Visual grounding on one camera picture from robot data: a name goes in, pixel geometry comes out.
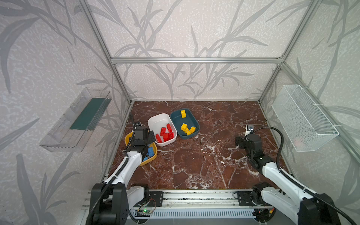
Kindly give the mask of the yellow plastic bin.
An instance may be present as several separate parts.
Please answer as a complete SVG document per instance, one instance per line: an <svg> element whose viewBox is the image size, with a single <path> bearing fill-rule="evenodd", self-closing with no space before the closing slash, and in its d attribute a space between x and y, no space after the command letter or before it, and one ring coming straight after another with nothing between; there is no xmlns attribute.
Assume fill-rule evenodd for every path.
<svg viewBox="0 0 360 225"><path fill-rule="evenodd" d="M132 137L132 132L128 133L125 136L124 142L126 145L129 143L131 137ZM148 154L146 155L146 157L144 158L144 160L142 161L142 163L139 166L142 167L142 166L152 162L157 157L157 155L158 155L158 148L157 148L155 142L153 142L149 145Z"/></svg>

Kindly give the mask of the red lego brick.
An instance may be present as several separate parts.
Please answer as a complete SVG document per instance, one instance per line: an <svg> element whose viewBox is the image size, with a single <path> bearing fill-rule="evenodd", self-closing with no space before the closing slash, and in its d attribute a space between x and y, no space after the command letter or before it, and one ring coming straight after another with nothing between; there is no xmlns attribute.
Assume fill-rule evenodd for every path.
<svg viewBox="0 0 360 225"><path fill-rule="evenodd" d="M173 129L169 123L166 125L166 127L169 133L173 133Z"/></svg>
<svg viewBox="0 0 360 225"><path fill-rule="evenodd" d="M164 134L163 134L163 140L164 140L164 142L167 142L167 141L169 141L169 140L171 140L171 139L173 139L173 138L174 138L173 132L172 132L172 133L164 133Z"/></svg>
<svg viewBox="0 0 360 225"><path fill-rule="evenodd" d="M166 132L167 132L167 128L162 127L161 130L160 130L160 136L163 137Z"/></svg>
<svg viewBox="0 0 360 225"><path fill-rule="evenodd" d="M155 138L156 138L156 142L157 142L157 143L162 143L162 139L161 139L161 137L160 137L159 134L156 134L156 135L155 135Z"/></svg>

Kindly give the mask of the small yellow lego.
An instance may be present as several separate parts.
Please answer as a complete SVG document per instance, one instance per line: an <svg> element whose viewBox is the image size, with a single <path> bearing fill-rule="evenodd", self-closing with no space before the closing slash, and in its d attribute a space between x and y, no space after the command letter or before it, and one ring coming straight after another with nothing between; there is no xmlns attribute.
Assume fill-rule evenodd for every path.
<svg viewBox="0 0 360 225"><path fill-rule="evenodd" d="M191 127L188 131L187 131L187 135L191 135L196 131L196 127Z"/></svg>

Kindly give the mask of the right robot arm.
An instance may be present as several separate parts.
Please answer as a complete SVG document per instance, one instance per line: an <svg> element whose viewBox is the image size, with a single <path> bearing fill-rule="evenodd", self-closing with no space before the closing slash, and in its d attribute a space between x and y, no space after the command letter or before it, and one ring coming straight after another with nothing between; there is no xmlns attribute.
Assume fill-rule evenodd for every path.
<svg viewBox="0 0 360 225"><path fill-rule="evenodd" d="M311 190L281 168L284 136L279 129L270 129L281 138L275 160L263 152L262 139L252 125L246 126L245 136L235 139L235 145L245 150L252 167L279 187L276 190L267 182L254 185L250 194L251 202L256 206L270 205L297 225L340 225L340 216L354 225L355 221L336 207L330 196Z"/></svg>

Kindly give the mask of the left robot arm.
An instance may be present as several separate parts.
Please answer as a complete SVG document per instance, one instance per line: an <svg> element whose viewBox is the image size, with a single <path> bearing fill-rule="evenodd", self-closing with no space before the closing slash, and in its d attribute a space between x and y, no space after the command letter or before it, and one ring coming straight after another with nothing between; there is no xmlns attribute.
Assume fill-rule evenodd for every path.
<svg viewBox="0 0 360 225"><path fill-rule="evenodd" d="M124 225L130 209L137 203L149 201L147 185L127 189L135 170L148 154L149 145L155 142L154 132L146 126L135 127L124 150L125 157L112 175L91 190L87 225Z"/></svg>

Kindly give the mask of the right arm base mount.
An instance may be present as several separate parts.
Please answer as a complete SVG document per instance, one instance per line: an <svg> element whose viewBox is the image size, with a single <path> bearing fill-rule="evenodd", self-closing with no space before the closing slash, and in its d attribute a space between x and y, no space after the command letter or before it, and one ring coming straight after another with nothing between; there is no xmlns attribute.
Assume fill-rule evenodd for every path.
<svg viewBox="0 0 360 225"><path fill-rule="evenodd" d="M273 206L263 201L261 195L253 190L235 191L233 197L238 201L239 206L253 208L272 209Z"/></svg>

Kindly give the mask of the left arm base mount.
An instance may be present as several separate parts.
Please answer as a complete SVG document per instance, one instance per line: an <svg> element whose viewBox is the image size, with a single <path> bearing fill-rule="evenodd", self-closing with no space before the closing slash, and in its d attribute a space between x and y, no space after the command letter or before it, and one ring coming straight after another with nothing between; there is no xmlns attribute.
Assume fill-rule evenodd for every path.
<svg viewBox="0 0 360 225"><path fill-rule="evenodd" d="M163 191L150 191L142 201L135 204L135 207L139 208L140 206L147 207L161 207L164 200Z"/></svg>

